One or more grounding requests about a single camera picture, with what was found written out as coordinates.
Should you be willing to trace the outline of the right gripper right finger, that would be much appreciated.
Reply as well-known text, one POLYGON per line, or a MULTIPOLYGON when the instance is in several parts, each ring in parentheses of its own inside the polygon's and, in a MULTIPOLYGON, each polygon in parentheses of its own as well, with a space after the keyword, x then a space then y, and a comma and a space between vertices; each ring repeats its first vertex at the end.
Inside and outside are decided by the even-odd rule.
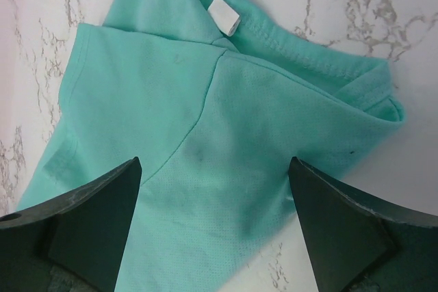
POLYGON ((289 182, 319 291, 436 291, 437 216, 294 157, 289 182))

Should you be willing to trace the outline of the teal t shirt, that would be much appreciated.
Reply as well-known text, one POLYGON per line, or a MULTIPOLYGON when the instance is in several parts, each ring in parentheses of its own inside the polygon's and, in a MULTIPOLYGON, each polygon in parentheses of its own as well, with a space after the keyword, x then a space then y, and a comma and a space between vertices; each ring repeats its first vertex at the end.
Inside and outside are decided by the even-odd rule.
POLYGON ((249 0, 114 0, 81 24, 20 208, 137 157, 117 291, 216 291, 294 212, 300 157, 344 175, 404 121, 388 63, 292 35, 249 0))

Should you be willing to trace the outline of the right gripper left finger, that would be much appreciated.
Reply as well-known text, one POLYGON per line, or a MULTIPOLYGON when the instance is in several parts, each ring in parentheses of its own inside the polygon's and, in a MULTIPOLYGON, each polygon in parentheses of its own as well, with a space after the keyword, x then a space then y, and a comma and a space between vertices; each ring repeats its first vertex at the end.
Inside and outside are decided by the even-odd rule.
POLYGON ((114 291, 136 207, 137 157, 1 217, 2 291, 114 291))

